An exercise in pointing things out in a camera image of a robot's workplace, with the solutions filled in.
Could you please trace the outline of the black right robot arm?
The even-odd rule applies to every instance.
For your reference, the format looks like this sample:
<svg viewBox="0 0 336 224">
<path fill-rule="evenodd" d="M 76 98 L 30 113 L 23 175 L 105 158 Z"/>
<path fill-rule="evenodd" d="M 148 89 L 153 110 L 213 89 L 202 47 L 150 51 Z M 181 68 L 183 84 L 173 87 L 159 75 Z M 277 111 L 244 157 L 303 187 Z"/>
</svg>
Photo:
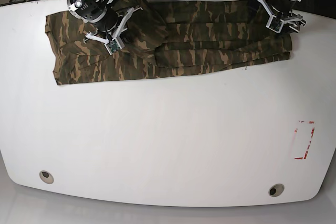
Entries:
<svg viewBox="0 0 336 224">
<path fill-rule="evenodd" d="M 108 53 L 123 49 L 125 44 L 131 42 L 128 35 L 128 20 L 133 13 L 142 10 L 139 5 L 123 7 L 124 14 L 118 14 L 113 9 L 119 0 L 67 0 L 69 12 L 84 23 L 91 23 L 95 26 L 94 33 L 88 32 L 83 40 L 95 40 L 102 43 Z"/>
</svg>

